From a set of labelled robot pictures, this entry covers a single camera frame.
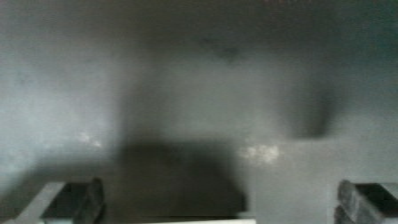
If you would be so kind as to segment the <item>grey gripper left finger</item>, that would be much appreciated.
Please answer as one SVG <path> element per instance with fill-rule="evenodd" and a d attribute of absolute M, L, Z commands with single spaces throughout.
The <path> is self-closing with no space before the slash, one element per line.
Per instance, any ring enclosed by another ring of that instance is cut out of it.
<path fill-rule="evenodd" d="M 100 178 L 87 182 L 50 182 L 13 224 L 98 224 L 105 210 Z"/>

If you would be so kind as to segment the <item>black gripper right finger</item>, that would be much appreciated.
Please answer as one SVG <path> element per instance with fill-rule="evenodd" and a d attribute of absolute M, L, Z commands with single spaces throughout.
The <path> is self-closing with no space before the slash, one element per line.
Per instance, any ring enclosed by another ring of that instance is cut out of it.
<path fill-rule="evenodd" d="M 334 224 L 398 224 L 398 183 L 354 183 L 338 186 Z"/>

